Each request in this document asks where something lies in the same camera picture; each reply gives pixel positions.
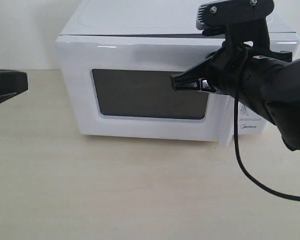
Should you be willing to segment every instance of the midea logo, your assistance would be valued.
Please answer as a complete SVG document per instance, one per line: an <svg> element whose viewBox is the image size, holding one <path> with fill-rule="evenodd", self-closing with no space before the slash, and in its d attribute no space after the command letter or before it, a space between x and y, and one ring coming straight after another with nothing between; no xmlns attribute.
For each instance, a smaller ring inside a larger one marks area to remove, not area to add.
<svg viewBox="0 0 300 240"><path fill-rule="evenodd" d="M257 126L242 124L241 129L256 129Z"/></svg>

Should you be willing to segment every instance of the light wood surface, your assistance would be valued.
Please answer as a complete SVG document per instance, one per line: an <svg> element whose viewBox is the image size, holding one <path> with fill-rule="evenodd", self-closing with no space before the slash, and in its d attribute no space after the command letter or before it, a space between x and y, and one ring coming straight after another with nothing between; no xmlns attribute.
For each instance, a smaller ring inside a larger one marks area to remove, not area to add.
<svg viewBox="0 0 300 240"><path fill-rule="evenodd" d="M300 203L241 173L233 144L83 136L60 71L0 105L0 240L300 239ZM246 167L300 195L300 152L274 126L240 138Z"/></svg>

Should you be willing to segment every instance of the black cable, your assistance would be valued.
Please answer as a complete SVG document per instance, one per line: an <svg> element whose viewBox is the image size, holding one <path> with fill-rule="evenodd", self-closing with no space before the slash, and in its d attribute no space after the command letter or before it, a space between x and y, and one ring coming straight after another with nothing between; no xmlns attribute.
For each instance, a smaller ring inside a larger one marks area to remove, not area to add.
<svg viewBox="0 0 300 240"><path fill-rule="evenodd" d="M244 62L247 60L247 52L245 52L245 60ZM264 191L268 192L269 194L272 194L274 196L277 196L279 198L282 199L286 199L286 200L291 200L291 201L296 201L296 202L300 202L300 196L295 196L295 195L289 195L289 194L285 194L282 192L278 192L275 191L269 187L267 187L266 185L262 184L261 182L259 182L257 179L255 179L245 168L242 160L241 160L241 156L240 156L240 148L239 148L239 134L238 134L238 118L239 118L239 93L240 93L240 87L241 87L241 74L240 74L240 78L237 81L237 85L236 85L236 92L235 92L235 98L234 98L234 146L235 146L235 155L236 155L236 159L238 161L238 164L242 170L242 172L244 173L244 175L250 180L252 181L254 184L256 184L259 188L263 189Z"/></svg>

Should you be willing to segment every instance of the dark glass window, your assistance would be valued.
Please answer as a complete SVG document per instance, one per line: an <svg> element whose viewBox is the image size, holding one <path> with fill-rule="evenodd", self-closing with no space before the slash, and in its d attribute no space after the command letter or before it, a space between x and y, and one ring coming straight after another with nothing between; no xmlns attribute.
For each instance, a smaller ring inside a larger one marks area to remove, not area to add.
<svg viewBox="0 0 300 240"><path fill-rule="evenodd" d="M101 113L106 116L203 119L209 94L174 91L171 74L177 73L93 69Z"/></svg>

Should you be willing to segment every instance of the microwave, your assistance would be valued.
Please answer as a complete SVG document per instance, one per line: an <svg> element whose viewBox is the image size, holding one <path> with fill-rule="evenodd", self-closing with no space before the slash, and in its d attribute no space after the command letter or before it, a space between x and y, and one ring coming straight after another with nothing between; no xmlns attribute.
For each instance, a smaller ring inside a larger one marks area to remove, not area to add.
<svg viewBox="0 0 300 240"><path fill-rule="evenodd" d="M84 0L79 5L55 44L82 134L209 141L224 147L231 142L234 100L176 92L170 80L225 40L223 35L204 37L196 28L198 8L209 2ZM296 54L298 35L276 13L267 23L271 49ZM262 134L266 126L265 119L240 107L240 135Z"/></svg>

